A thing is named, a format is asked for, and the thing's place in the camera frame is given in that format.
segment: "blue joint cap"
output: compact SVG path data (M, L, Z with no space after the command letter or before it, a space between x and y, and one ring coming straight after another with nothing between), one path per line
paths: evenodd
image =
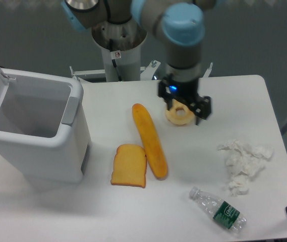
M86 28L81 24L81 22L79 22L79 20L75 17L75 15L72 13L72 11L70 10L70 8L68 8L67 4L65 3L65 1L61 2L61 5L65 11L65 14L69 20L69 22L71 23L71 25L74 27L75 30L77 30L78 32L83 32L86 30Z
M131 14L139 25L141 25L141 14L145 2L146 0L132 0Z
M164 13L162 30L177 45L198 44L205 35L203 11L193 4L174 4Z

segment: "white trash can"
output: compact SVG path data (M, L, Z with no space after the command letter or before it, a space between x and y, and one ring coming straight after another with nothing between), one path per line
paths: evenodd
M25 175L79 182L91 139L79 81L0 68L0 155Z

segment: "plastic water bottle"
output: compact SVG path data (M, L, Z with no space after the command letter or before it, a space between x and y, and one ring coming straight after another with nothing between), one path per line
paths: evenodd
M216 195L193 187L189 197L195 200L209 217L229 231L239 233L246 224L246 218L242 213Z

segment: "bottle cap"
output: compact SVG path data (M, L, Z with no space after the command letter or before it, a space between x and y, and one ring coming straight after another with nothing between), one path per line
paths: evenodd
M189 192L189 197L194 200L196 198L196 195L199 193L199 191L200 191L199 188L193 187L191 191Z

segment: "donut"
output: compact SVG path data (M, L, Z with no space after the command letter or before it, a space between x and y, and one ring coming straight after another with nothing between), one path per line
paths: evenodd
M179 115L177 112L183 110L184 115ZM189 124L195 117L188 107L177 100L173 99L173 106L170 110L165 110L165 116L174 125L186 125Z

